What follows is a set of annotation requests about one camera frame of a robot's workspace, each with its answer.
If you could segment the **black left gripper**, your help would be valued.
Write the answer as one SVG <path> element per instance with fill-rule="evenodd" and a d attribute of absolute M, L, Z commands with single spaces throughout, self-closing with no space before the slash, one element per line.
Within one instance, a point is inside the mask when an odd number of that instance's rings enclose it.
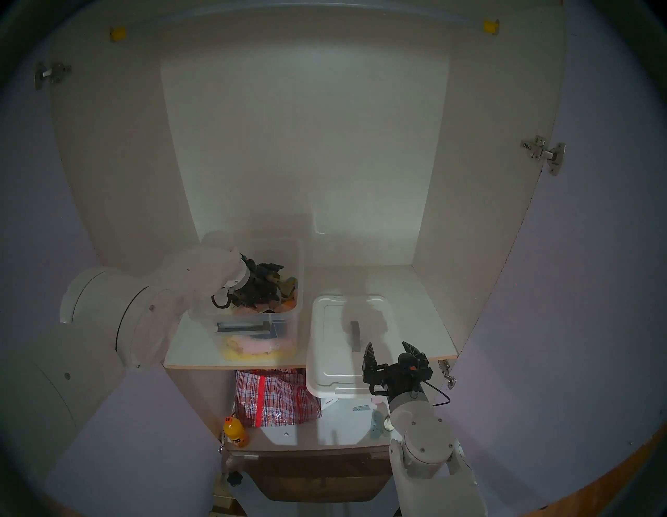
<path fill-rule="evenodd" d="M 263 265 L 243 254 L 241 258 L 248 269 L 248 279 L 243 286 L 228 290 L 228 304 L 235 307 L 257 307 L 263 294 L 263 287 L 260 287 L 263 282 Z"/>

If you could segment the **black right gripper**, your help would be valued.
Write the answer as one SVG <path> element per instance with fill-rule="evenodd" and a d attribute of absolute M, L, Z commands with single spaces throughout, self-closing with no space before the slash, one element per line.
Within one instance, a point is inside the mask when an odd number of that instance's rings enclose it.
<path fill-rule="evenodd" d="M 415 357 L 419 365 L 429 365 L 426 355 L 412 344 L 403 341 L 407 354 Z M 363 382 L 369 386 L 373 396 L 384 395 L 392 403 L 396 398 L 407 395 L 408 399 L 418 399 L 423 393 L 422 382 L 429 381 L 433 370 L 407 364 L 383 364 L 378 366 L 375 360 L 372 342 L 366 345 L 363 353 Z"/>

